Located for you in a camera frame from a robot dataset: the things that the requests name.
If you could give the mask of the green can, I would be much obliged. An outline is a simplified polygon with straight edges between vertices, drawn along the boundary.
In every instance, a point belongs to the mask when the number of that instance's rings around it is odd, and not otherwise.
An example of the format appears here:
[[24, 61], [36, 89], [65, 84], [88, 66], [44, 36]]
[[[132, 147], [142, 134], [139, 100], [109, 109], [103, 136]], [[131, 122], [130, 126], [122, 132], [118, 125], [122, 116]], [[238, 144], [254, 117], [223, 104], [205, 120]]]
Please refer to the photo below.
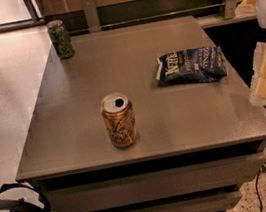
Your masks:
[[74, 55], [74, 47], [72, 47], [71, 38], [63, 24], [63, 21], [52, 20], [47, 25], [47, 31], [51, 42], [53, 43], [56, 54], [61, 59], [71, 58]]

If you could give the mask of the blue chip bag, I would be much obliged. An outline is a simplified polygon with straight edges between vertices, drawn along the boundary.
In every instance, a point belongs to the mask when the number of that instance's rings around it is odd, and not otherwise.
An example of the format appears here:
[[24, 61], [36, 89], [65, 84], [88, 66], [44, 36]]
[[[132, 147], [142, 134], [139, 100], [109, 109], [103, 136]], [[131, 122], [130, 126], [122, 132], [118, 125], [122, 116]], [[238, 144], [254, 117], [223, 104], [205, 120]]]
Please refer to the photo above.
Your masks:
[[157, 59], [157, 81], [171, 84], [213, 83], [227, 75], [220, 47], [204, 46], [164, 54]]

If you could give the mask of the orange soda can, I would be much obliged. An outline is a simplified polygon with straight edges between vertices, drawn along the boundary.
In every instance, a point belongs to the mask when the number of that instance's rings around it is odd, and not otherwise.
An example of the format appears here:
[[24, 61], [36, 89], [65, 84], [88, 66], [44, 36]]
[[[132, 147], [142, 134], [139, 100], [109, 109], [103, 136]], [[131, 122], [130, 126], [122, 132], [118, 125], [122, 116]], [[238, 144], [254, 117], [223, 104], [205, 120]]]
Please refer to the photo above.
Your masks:
[[100, 106], [112, 145], [119, 149], [131, 146], [136, 140], [137, 128], [134, 109], [128, 97], [120, 92], [111, 93], [102, 99]]

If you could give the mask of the left metal rail bracket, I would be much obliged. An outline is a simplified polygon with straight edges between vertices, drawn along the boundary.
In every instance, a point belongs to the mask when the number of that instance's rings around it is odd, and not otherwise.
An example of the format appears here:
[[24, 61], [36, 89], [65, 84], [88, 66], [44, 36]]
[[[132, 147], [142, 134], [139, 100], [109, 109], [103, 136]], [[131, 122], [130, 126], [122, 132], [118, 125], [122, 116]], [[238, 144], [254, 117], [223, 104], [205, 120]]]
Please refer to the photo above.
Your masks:
[[86, 18], [89, 32], [100, 32], [102, 27], [100, 26], [95, 0], [81, 0], [81, 4], [82, 10], [84, 10], [84, 16]]

